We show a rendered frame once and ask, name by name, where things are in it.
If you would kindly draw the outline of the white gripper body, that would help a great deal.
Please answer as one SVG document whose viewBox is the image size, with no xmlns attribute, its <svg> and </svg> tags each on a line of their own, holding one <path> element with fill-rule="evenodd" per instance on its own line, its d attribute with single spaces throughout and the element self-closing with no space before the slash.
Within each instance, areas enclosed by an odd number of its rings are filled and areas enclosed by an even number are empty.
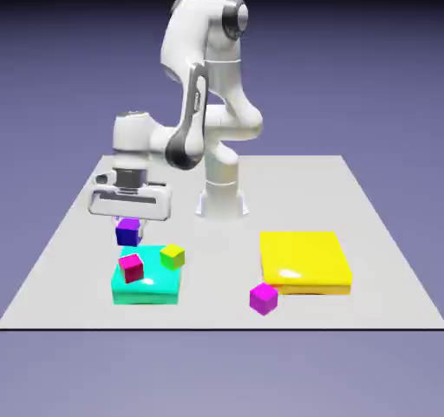
<svg viewBox="0 0 444 417">
<path fill-rule="evenodd" d="M 171 215 L 172 188 L 150 183 L 139 188 L 95 185 L 88 210 L 94 215 L 164 221 Z"/>
</svg>

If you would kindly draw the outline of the large cyan box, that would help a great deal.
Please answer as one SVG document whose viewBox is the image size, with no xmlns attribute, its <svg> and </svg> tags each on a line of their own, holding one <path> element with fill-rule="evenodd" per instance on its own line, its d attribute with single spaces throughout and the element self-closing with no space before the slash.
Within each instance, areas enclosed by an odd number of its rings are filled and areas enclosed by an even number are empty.
<svg viewBox="0 0 444 417">
<path fill-rule="evenodd" d="M 164 245 L 124 246 L 120 257 L 138 254 L 144 269 L 141 280 L 126 283 L 117 264 L 111 278 L 114 304 L 176 304 L 179 299 L 181 269 L 168 269 L 161 262 Z"/>
</svg>

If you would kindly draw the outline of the small magenta cube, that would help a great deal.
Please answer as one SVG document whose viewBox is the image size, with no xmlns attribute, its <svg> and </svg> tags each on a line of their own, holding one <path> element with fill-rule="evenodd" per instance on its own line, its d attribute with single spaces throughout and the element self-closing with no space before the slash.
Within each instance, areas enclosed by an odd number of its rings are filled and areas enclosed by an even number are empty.
<svg viewBox="0 0 444 417">
<path fill-rule="evenodd" d="M 266 316 L 278 306 L 278 290 L 261 283 L 250 290 L 249 304 L 260 315 Z"/>
</svg>

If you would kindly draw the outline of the large yellow box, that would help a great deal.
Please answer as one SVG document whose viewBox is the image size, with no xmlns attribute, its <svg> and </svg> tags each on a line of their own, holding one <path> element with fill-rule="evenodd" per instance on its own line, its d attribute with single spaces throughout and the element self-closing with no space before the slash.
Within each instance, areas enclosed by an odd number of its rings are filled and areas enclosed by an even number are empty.
<svg viewBox="0 0 444 417">
<path fill-rule="evenodd" d="M 348 295 L 352 271 L 333 231 L 262 231 L 265 283 L 283 295 Z"/>
</svg>

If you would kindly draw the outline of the small crimson cube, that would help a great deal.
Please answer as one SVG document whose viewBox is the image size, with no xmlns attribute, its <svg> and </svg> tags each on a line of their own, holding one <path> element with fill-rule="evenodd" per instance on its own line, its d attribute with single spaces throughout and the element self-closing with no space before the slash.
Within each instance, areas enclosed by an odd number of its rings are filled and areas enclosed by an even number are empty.
<svg viewBox="0 0 444 417">
<path fill-rule="evenodd" d="M 144 278 L 144 264 L 138 254 L 120 257 L 118 264 L 125 283 L 133 283 Z"/>
</svg>

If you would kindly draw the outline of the small yellow-green cube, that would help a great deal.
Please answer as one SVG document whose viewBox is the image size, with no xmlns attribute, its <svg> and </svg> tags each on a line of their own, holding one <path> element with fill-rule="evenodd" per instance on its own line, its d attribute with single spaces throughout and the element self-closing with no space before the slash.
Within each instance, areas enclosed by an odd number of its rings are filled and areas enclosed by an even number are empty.
<svg viewBox="0 0 444 417">
<path fill-rule="evenodd" d="M 169 270 L 177 270 L 185 264 L 185 249 L 169 244 L 160 249 L 160 262 Z"/>
</svg>

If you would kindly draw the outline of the small purple cube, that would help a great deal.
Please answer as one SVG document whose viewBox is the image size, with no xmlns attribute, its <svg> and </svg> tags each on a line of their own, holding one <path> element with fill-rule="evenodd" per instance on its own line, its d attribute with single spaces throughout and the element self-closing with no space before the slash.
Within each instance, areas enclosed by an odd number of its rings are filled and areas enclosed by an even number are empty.
<svg viewBox="0 0 444 417">
<path fill-rule="evenodd" d="M 142 240 L 141 223 L 138 218 L 120 218 L 115 227 L 119 246 L 137 247 Z"/>
</svg>

